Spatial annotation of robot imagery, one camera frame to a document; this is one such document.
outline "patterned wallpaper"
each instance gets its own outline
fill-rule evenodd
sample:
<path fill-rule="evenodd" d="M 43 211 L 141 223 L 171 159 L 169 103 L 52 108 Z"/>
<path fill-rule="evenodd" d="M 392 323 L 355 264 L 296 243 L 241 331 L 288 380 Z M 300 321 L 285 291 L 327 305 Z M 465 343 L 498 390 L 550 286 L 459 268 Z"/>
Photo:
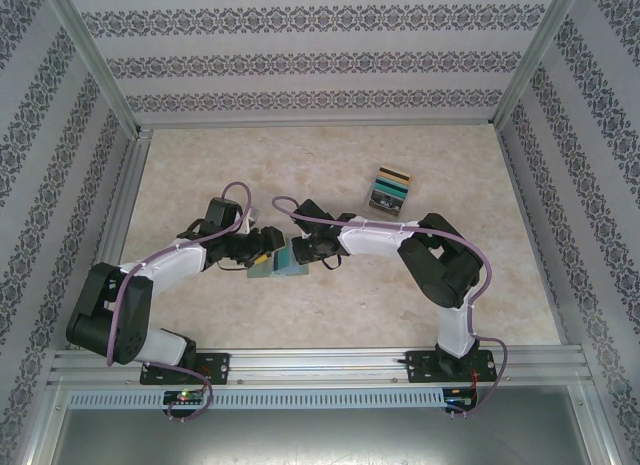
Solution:
<path fill-rule="evenodd" d="M 501 130 L 555 305 L 640 463 L 640 0 L 576 0 Z"/>
<path fill-rule="evenodd" d="M 0 464 L 105 226 L 128 140 L 46 0 L 0 0 Z"/>
<path fill-rule="evenodd" d="M 144 124 L 488 119 L 551 0 L 73 0 Z"/>

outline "perforated metal strip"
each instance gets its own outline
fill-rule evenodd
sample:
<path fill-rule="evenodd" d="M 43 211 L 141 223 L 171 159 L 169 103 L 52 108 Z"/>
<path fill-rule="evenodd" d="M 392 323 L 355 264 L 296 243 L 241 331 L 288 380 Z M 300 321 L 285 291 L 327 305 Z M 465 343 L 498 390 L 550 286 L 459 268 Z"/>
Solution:
<path fill-rule="evenodd" d="M 162 390 L 74 391 L 69 408 L 75 410 L 150 410 L 162 407 Z M 211 408 L 219 410 L 414 408 L 443 407 L 441 388 L 404 390 L 216 390 Z M 176 405 L 195 409 L 198 405 Z"/>

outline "floor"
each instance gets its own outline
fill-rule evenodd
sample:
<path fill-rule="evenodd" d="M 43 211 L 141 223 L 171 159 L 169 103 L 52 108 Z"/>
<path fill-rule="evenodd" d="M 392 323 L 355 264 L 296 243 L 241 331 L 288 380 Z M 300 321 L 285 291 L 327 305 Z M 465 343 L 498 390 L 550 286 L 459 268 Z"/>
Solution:
<path fill-rule="evenodd" d="M 475 328 L 508 344 L 557 344 L 558 335 L 493 127 L 335 127 L 156 130 L 123 262 L 166 246 L 209 200 L 245 181 L 260 226 L 296 235 L 275 195 L 312 198 L 334 216 L 359 213 L 380 165 L 412 173 L 402 221 L 442 214 L 484 250 L 494 281 Z M 244 203 L 241 189 L 232 199 Z M 216 268 L 164 292 L 151 322 L 199 347 L 411 347 L 438 334 L 436 306 L 401 260 L 347 257 L 301 277 L 247 279 Z"/>

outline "beige floor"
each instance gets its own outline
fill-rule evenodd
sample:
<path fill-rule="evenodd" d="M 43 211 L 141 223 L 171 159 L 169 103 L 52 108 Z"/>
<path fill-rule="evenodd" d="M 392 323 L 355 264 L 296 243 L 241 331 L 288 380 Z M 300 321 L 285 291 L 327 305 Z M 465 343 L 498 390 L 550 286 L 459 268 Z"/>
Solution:
<path fill-rule="evenodd" d="M 493 128 L 486 126 L 159 130 L 151 144 L 123 261 L 168 244 L 230 181 L 249 184 L 260 225 L 296 234 L 271 198 L 312 198 L 334 216 L 358 212 L 379 165 L 411 172 L 403 220 L 441 213 L 479 245 L 494 282 L 476 330 L 510 344 L 558 335 Z M 244 203 L 242 191 L 231 198 Z M 404 264 L 374 256 L 305 277 L 247 279 L 216 268 L 166 291 L 152 323 L 201 347 L 432 345 L 436 307 Z"/>

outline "enclosure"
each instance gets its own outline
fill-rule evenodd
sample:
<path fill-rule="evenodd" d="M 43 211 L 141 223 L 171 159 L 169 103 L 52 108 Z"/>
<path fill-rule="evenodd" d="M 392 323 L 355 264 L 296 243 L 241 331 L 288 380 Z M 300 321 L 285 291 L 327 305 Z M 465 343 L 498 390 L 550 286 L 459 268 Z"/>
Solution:
<path fill-rule="evenodd" d="M 2 463 L 640 462 L 640 0 L 2 0 L 0 28 Z M 380 166 L 413 177 L 402 222 L 441 214 L 493 265 L 482 414 L 409 380 L 438 309 L 380 256 L 155 299 L 230 354 L 199 425 L 67 342 L 94 264 L 228 183 L 293 237 L 273 197 L 364 213 Z"/>

